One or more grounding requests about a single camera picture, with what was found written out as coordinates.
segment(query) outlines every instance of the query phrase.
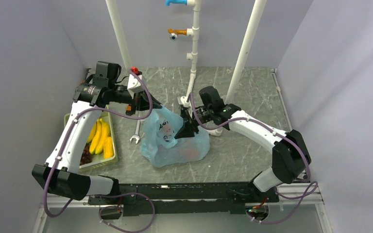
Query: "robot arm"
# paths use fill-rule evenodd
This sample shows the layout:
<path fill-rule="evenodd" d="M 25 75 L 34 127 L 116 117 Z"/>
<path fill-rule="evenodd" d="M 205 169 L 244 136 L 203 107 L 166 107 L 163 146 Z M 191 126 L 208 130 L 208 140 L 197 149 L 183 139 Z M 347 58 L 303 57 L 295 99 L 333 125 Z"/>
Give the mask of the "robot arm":
<path fill-rule="evenodd" d="M 76 88 L 70 118 L 58 143 L 45 164 L 35 165 L 32 170 L 33 177 L 44 188 L 51 168 L 55 167 L 48 188 L 49 193 L 74 200 L 82 200 L 85 196 L 95 194 L 120 194 L 117 179 L 78 174 L 79 161 L 87 137 L 102 113 L 101 110 L 88 111 L 89 109 L 104 108 L 110 102 L 126 103 L 126 114 L 133 115 L 136 110 L 144 111 L 150 107 L 145 91 L 140 88 L 140 83 L 134 76 L 130 75 L 129 86 L 115 85 L 119 70 L 118 64 L 98 62 L 96 73 L 91 78 L 92 83 L 85 82 Z M 136 68 L 133 72 L 142 79 L 142 73 Z M 155 98 L 152 97 L 152 100 L 153 108 L 162 107 Z M 76 116 L 83 111 L 86 113 L 77 120 Z M 59 155 L 63 144 L 65 147 Z"/>
<path fill-rule="evenodd" d="M 224 128 L 246 136 L 272 154 L 272 166 L 255 176 L 249 184 L 254 192 L 264 193 L 281 183 L 293 183 L 305 169 L 299 152 L 277 134 L 285 135 L 294 142 L 305 155 L 308 164 L 311 163 L 304 140 L 298 131 L 287 133 L 276 129 L 254 119 L 234 104 L 224 104 L 218 91 L 212 86 L 203 88 L 199 94 L 203 106 L 197 107 L 195 111 L 201 123 L 213 121 L 216 125 L 221 125 L 228 121 L 228 124 L 223 125 Z M 199 124 L 194 115 L 189 115 L 187 108 L 181 107 L 181 116 L 184 118 L 184 125 L 175 138 L 191 137 L 199 132 Z"/>

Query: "banana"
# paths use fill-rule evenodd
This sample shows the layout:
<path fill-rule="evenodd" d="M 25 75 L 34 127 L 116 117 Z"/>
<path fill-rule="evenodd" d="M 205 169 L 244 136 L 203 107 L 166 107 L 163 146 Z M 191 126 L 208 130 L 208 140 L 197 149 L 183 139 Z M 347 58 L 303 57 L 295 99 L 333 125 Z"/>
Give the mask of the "banana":
<path fill-rule="evenodd" d="M 96 123 L 96 132 L 94 135 L 94 138 L 92 139 L 91 146 L 89 146 L 89 153 L 94 154 L 95 149 L 99 143 L 99 139 L 101 138 L 101 133 L 102 133 L 102 126 L 101 126 L 101 121 L 98 119 Z"/>
<path fill-rule="evenodd" d="M 88 137 L 88 140 L 86 141 L 86 143 L 90 143 L 92 141 L 92 139 L 95 136 L 95 132 L 96 132 L 96 122 L 94 124 L 94 127 L 92 127 L 91 133 L 89 134 L 89 137 Z"/>
<path fill-rule="evenodd" d="M 107 137 L 103 144 L 103 159 L 109 159 L 114 156 L 114 146 L 112 144 L 112 138 Z"/>
<path fill-rule="evenodd" d="M 103 151 L 103 145 L 105 143 L 105 139 L 109 136 L 111 133 L 111 129 L 109 128 L 108 123 L 106 123 L 104 120 L 101 119 L 101 124 L 102 124 L 102 134 L 101 138 L 99 139 L 99 142 L 95 148 L 95 153 L 99 154 Z"/>

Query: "translucent plastic bag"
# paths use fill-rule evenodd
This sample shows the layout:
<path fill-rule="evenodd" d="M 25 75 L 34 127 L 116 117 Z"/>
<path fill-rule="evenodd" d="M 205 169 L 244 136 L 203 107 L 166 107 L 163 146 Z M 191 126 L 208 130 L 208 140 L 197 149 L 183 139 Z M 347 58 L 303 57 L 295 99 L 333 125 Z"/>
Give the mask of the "translucent plastic bag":
<path fill-rule="evenodd" d="M 183 119 L 165 107 L 154 109 L 145 120 L 141 153 L 155 167 L 203 159 L 209 151 L 209 134 L 199 127 L 195 137 L 175 139 Z"/>

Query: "wrench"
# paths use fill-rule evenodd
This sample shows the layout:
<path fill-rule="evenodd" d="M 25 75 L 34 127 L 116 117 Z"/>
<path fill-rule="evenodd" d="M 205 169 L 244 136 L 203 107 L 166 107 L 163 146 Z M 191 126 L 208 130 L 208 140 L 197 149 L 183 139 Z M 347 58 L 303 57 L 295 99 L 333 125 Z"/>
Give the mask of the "wrench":
<path fill-rule="evenodd" d="M 137 120 L 136 121 L 136 128 L 135 128 L 135 134 L 132 135 L 132 137 L 129 139 L 130 142 L 135 139 L 135 144 L 138 144 L 138 142 L 141 140 L 139 137 L 139 127 L 141 126 L 141 121 Z"/>

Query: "gray marble floor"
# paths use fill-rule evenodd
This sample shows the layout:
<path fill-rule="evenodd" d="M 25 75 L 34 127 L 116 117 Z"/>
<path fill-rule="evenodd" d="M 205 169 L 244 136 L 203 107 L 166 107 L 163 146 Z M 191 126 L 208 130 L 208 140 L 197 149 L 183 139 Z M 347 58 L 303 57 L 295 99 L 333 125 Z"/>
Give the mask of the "gray marble floor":
<path fill-rule="evenodd" d="M 186 93 L 189 67 L 140 67 L 147 86 L 155 98 L 168 109 L 177 112 L 177 96 Z M 232 77 L 231 67 L 199 67 L 195 82 L 195 99 L 201 104 L 198 91 L 212 85 L 225 98 Z M 288 130 L 282 104 L 270 69 L 246 68 L 243 71 L 234 104 L 248 114 L 273 127 Z M 124 112 L 126 106 L 110 108 Z M 106 175 L 120 183 L 183 183 L 249 181 L 271 166 L 271 155 L 260 145 L 236 133 L 224 130 L 220 137 L 210 137 L 210 151 L 197 162 L 155 168 L 140 153 L 140 144 L 129 142 L 136 121 L 113 116 L 119 162 L 84 172 L 86 175 Z"/>

